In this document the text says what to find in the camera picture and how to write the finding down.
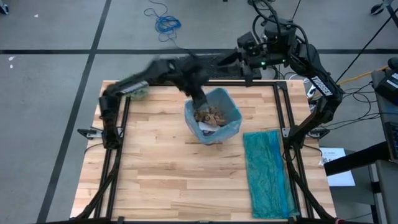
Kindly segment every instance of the white paper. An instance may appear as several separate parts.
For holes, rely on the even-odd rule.
[[[334,161],[335,159],[346,156],[343,148],[329,148],[321,147],[322,151],[322,161],[320,164]],[[335,174],[328,176],[328,183],[330,187],[353,187],[355,186],[355,181],[351,171],[342,172],[340,174]]]
[[[198,124],[199,124],[199,129],[201,129],[202,131],[213,131],[213,132],[215,132],[215,131],[218,131],[221,128],[220,126],[212,126],[210,124],[206,124],[206,123],[203,123],[201,121],[199,121]]]

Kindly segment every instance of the butcher block tabletop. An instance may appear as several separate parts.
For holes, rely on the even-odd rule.
[[[298,80],[286,82],[295,124],[300,124],[310,114],[304,85]],[[104,81],[101,92],[111,83],[114,81]],[[185,124],[183,109],[188,98],[176,87],[151,86],[143,100],[131,101],[113,220],[118,216],[124,216],[126,221],[258,220],[251,216],[243,133],[280,128],[273,88],[204,86],[203,89],[208,92],[218,87],[231,95],[243,115],[243,122],[237,135],[211,146],[199,144]],[[281,101],[288,121],[283,97]],[[102,129],[99,116],[97,107],[93,127]],[[87,147],[98,143],[101,139],[88,141]],[[306,139],[305,143],[318,147],[314,139]],[[104,157],[102,145],[92,147],[85,154],[71,217],[78,215],[98,190]],[[325,210],[335,216],[325,170],[318,165],[320,153],[304,147],[302,159],[308,188]],[[302,216],[306,217],[305,201],[298,186],[297,190]],[[108,196],[106,192],[102,217]]]

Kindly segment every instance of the black bracket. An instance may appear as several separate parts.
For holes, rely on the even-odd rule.
[[[123,223],[124,223],[124,217],[118,217],[117,224],[123,224]]]
[[[329,134],[329,132],[330,132],[330,130],[328,130],[328,129],[315,128],[312,131],[310,131],[308,133],[308,135],[314,139],[321,139],[321,138],[325,137],[327,134]]]
[[[77,132],[88,140],[93,140],[94,138],[102,138],[102,130],[98,128],[91,127],[90,129],[77,129]],[[119,135],[123,135],[123,128],[118,128]]]
[[[276,85],[279,86],[279,88],[283,89],[284,91],[287,91],[287,84],[285,81],[278,81],[276,82]]]

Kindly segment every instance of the black stripe on floor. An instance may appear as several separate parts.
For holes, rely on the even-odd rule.
[[[226,54],[232,49],[189,49],[195,54]],[[318,49],[319,54],[358,54],[360,49]],[[88,54],[124,54],[124,55],[158,55],[186,54],[184,49],[76,49],[76,50],[0,50],[3,55],[88,55]],[[367,49],[363,54],[398,54],[398,49]]]
[[[100,42],[101,34],[104,29],[105,20],[108,16],[109,7],[111,5],[111,0],[106,0],[104,9],[101,15],[101,19],[99,20],[99,24],[97,27],[97,31],[95,33],[93,44],[91,45],[91,53],[89,54],[86,62],[85,69],[83,71],[83,75],[81,76],[80,84],[76,93],[75,101],[73,102],[72,110],[70,112],[69,120],[67,123],[67,127],[63,134],[61,146],[58,152],[57,159],[55,160],[55,165],[53,171],[51,173],[51,178],[49,185],[47,186],[47,190],[45,192],[45,196],[43,199],[43,204],[40,208],[39,216],[37,217],[37,223],[44,223],[47,220],[49,215],[50,207],[52,204],[52,200],[55,195],[55,190],[57,189],[58,181],[60,178],[63,162],[67,155],[68,146],[70,142],[70,138],[72,136],[73,128],[75,127],[77,114],[80,109],[81,100],[83,99],[83,94],[86,89],[86,84],[88,80],[88,76],[90,75],[91,68],[93,66],[94,58],[95,58],[95,50],[98,48],[98,44]]]

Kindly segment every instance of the white label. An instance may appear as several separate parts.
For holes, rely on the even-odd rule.
[[[319,79],[319,77],[313,77],[311,79],[314,82],[314,84],[321,90],[321,92],[323,94],[325,94],[326,96],[331,96],[332,95],[332,93],[329,90],[329,88],[326,87],[326,85],[322,82],[322,80]]]

